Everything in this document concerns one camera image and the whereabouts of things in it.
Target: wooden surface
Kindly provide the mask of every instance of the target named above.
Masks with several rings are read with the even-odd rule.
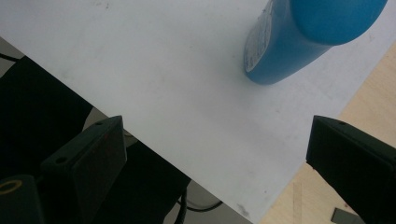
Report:
[[[339,119],[396,147],[396,42]],[[353,213],[332,187],[312,167],[304,164],[261,224],[332,223],[334,207]]]

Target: gray floor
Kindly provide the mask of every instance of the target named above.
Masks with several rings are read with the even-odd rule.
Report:
[[[9,45],[3,38],[0,37],[0,53],[20,58],[23,56],[21,52],[17,49],[13,48]],[[0,59],[0,77],[8,70],[8,68],[12,65],[12,62]],[[96,122],[100,119],[105,119],[106,116],[102,114],[97,109],[94,109],[89,117],[87,118],[86,127],[90,124]],[[135,141],[133,137],[127,136],[126,143],[127,145],[132,144]],[[215,196],[210,194],[207,190],[199,186],[194,181],[191,181],[188,187],[188,203],[189,206],[197,207],[197,208],[205,208],[211,204],[218,202]],[[179,206],[175,204],[175,207],[166,217],[164,224],[172,224],[175,222],[177,217]],[[231,209],[226,204],[218,207],[217,209],[207,212],[207,213],[195,213],[192,211],[188,211],[186,215],[186,219],[184,221],[185,224],[248,224],[247,220],[245,220],[242,216],[238,215],[233,209]]]

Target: bottle label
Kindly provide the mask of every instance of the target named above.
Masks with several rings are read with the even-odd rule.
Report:
[[[267,3],[255,27],[247,38],[245,47],[245,69],[253,70],[268,48],[271,37],[273,0]]]

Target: screw hole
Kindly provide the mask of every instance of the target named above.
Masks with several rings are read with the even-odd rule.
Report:
[[[67,161],[67,158],[66,157],[61,157],[61,158],[58,158],[55,162],[57,163],[57,164],[62,164],[62,163],[64,163],[64,162],[66,162]]]

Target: black cable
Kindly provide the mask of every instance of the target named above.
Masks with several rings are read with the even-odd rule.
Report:
[[[10,57],[10,56],[8,56],[8,55],[6,55],[6,54],[2,54],[2,53],[0,53],[0,58],[9,60],[9,61],[14,62],[14,63],[17,62],[17,61],[19,61],[19,59]]]
[[[181,195],[181,203],[180,210],[178,210],[177,218],[175,224],[183,224],[184,218],[186,217],[187,212],[187,190],[184,190],[183,194]]]
[[[192,211],[192,212],[199,212],[199,213],[204,213],[204,212],[209,212],[212,211],[213,209],[218,208],[219,206],[221,206],[223,204],[222,201],[219,201],[218,203],[213,204],[213,206],[207,207],[207,208],[193,208],[193,207],[189,207],[187,206],[187,209]]]

